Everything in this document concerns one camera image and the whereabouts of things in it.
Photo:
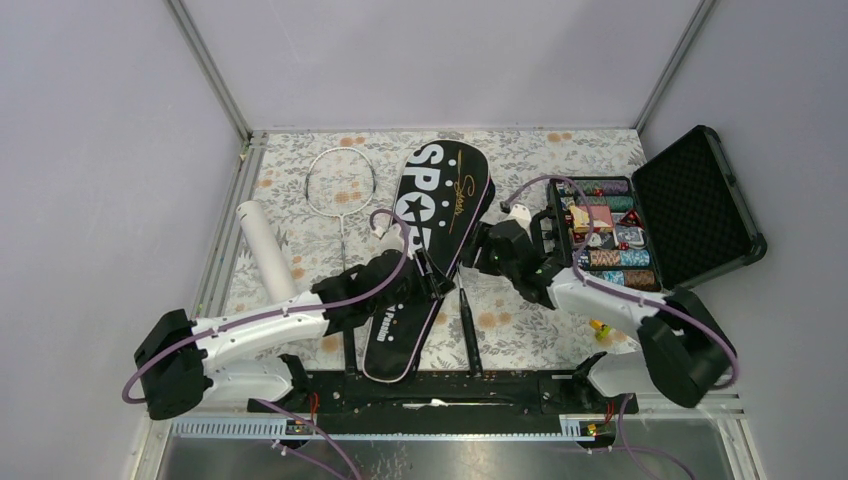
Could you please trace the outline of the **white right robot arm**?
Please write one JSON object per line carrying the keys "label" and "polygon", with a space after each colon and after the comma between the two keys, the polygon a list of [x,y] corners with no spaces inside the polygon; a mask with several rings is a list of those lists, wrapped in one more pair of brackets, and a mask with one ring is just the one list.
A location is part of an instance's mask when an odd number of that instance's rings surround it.
{"label": "white right robot arm", "polygon": [[541,254],[516,220],[479,224],[462,263],[507,279],[527,302],[601,320],[638,341],[637,351],[605,353],[583,366],[575,402],[597,412],[622,394],[659,393],[684,408],[738,378],[738,356],[692,291],[645,292],[601,280]]}

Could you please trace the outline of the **white shuttlecock tube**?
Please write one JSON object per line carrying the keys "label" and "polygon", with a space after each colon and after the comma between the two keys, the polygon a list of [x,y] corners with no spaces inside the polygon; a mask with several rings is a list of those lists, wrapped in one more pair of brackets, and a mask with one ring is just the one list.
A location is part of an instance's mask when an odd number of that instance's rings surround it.
{"label": "white shuttlecock tube", "polygon": [[236,217],[269,300],[279,303],[296,296],[294,278],[261,204],[255,200],[241,203]]}

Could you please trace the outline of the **white racket black handle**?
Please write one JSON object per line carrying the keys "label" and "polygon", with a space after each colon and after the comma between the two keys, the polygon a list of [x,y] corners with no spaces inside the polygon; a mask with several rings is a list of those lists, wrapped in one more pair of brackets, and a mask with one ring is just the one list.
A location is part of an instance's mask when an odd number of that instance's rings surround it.
{"label": "white racket black handle", "polygon": [[304,194],[317,215],[338,223],[342,270],[347,265],[346,219],[369,205],[377,176],[368,156],[361,150],[339,146],[319,153],[309,164]]}

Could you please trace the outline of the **black racket cover bag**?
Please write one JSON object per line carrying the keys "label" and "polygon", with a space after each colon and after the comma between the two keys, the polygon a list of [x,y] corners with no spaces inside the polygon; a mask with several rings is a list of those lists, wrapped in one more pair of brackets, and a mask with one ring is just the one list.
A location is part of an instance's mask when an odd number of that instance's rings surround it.
{"label": "black racket cover bag", "polygon": [[[408,157],[393,210],[410,227],[412,249],[425,250],[453,278],[460,253],[494,199],[489,162],[476,147],[455,140],[429,142]],[[441,299],[403,303],[372,318],[362,361],[372,381],[392,384],[412,374],[440,312]]]}

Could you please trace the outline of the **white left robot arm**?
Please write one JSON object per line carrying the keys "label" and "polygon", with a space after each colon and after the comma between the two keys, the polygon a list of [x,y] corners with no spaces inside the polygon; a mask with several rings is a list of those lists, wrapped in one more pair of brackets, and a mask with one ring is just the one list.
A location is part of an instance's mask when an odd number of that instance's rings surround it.
{"label": "white left robot arm", "polygon": [[245,314],[192,320],[183,309],[163,314],[136,349],[136,372],[122,392],[145,405],[152,420],[183,415],[204,401],[275,400],[296,411],[309,401],[307,380],[283,361],[250,366],[262,350],[363,325],[391,307],[441,300],[454,287],[424,250],[389,249],[365,265],[328,277],[309,290]]}

